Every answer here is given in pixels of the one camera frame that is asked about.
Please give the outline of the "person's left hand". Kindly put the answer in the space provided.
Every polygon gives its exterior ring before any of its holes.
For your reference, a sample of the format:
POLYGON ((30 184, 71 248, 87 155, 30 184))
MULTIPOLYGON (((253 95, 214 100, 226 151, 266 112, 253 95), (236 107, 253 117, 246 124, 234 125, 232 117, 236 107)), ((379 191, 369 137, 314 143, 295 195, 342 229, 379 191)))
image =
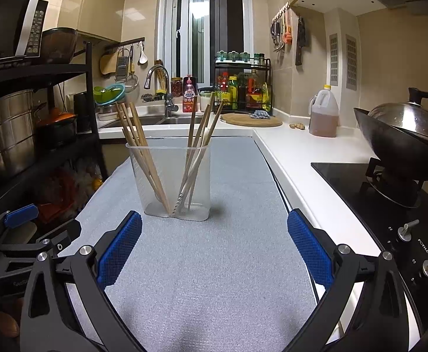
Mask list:
POLYGON ((0 336, 14 339, 20 334, 22 298, 6 300, 0 304, 0 336))

